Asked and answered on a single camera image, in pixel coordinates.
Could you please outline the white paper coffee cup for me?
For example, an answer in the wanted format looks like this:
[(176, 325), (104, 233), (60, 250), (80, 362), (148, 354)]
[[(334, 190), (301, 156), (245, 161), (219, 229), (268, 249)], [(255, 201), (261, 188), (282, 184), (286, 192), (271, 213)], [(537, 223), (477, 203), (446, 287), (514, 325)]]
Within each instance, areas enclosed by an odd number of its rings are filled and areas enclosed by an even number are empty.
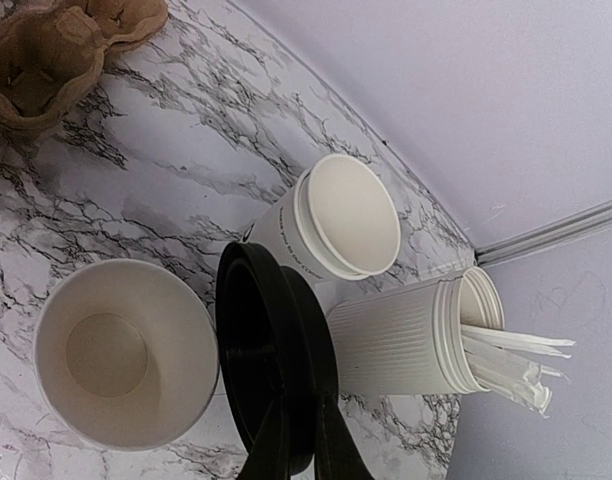
[(85, 440), (123, 451), (183, 436), (219, 374), (204, 303), (168, 270), (132, 259), (90, 264), (56, 285), (38, 315), (33, 360), (55, 415)]

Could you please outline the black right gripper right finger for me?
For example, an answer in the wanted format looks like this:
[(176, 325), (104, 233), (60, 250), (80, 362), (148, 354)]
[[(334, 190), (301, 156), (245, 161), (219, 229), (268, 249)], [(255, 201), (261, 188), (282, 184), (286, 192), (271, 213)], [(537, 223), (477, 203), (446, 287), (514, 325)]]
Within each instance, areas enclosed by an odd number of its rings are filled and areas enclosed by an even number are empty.
[(370, 479), (337, 400), (323, 393), (318, 403), (318, 478)]

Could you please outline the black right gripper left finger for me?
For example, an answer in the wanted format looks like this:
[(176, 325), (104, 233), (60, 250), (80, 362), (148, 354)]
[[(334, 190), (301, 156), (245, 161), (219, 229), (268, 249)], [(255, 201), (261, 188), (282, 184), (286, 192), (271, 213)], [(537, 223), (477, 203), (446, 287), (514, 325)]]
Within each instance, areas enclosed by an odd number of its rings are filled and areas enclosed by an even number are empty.
[(315, 451), (316, 389), (241, 395), (230, 406), (248, 456), (240, 479), (289, 479), (305, 470)]

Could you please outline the black plastic cup lid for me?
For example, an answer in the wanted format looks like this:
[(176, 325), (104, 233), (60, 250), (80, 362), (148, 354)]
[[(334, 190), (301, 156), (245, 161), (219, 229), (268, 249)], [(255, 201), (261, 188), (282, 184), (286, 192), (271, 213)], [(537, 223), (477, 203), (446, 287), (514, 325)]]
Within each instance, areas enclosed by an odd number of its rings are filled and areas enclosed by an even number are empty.
[(337, 395), (338, 377), (324, 313), (308, 282), (260, 244), (228, 244), (217, 275), (216, 331), (229, 406), (232, 390), (262, 396), (316, 389), (313, 460), (319, 398)]

